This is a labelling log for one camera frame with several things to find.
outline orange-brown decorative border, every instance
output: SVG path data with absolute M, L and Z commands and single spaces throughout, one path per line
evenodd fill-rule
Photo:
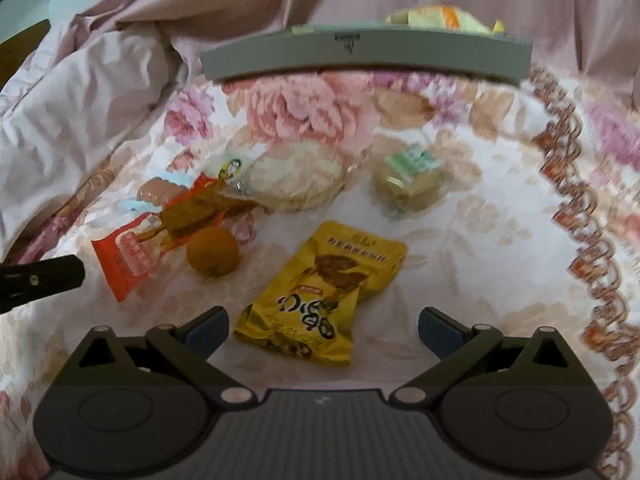
M 580 244 L 569 272 L 585 282 L 591 297 L 599 302 L 582 340 L 588 348 L 617 364 L 616 379 L 603 391 L 614 415 L 614 431 L 598 467 L 610 480 L 626 480 L 633 469 L 628 448 L 634 438 L 634 421 L 629 411 L 638 397 L 629 374 L 638 358 L 640 328 L 626 322 L 629 307 L 620 294 L 622 278 L 613 258 L 615 248 L 604 237 L 603 228 L 593 214 L 597 195 L 580 177 L 575 165 L 582 132 L 575 102 L 567 97 L 556 78 L 540 66 L 532 67 L 529 80 L 535 96 L 555 118 L 534 142 L 545 154 L 540 172 L 565 198 L 554 221 Z

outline orange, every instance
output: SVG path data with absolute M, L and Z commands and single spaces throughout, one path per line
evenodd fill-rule
M 223 276 L 240 262 L 238 242 L 228 229 L 207 227 L 189 238 L 186 259 L 203 276 Z

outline orange stripe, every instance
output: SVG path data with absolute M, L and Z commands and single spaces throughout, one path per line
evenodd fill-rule
M 442 7 L 442 17 L 444 18 L 444 24 L 447 28 L 460 28 L 460 22 L 458 21 L 458 14 L 453 7 Z

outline green label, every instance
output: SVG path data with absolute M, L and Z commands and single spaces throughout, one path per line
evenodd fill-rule
M 437 170 L 440 162 L 420 146 L 394 153 L 385 159 L 386 163 L 407 182 L 412 182 L 418 173 Z

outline floral bedsheet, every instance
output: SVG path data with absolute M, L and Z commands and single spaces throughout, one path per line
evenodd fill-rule
M 47 471 L 33 410 L 69 352 L 95 325 L 136 335 L 181 324 L 213 304 L 235 322 L 325 219 L 404 240 L 401 272 L 358 306 L 353 361 L 323 368 L 229 338 L 210 362 L 258 392 L 272 387 L 379 387 L 389 392 L 435 362 L 416 334 L 432 305 L 508 335 L 553 325 L 590 371 L 615 415 L 600 462 L 608 479 L 640 476 L 640 115 L 578 76 L 535 67 L 520 88 L 415 72 L 321 72 L 177 92 L 44 227 L 21 261 L 78 254 L 85 284 L 0 317 L 0 479 Z M 419 142 L 453 175 L 421 214 L 394 218 L 370 198 L 370 167 L 331 203 L 297 214 L 254 210 L 231 225 L 242 263 L 198 277 L 184 251 L 124 302 L 102 275 L 91 240 L 132 219 L 135 195 L 159 150 L 166 171 L 190 168 L 229 143 L 313 138 L 393 153 Z

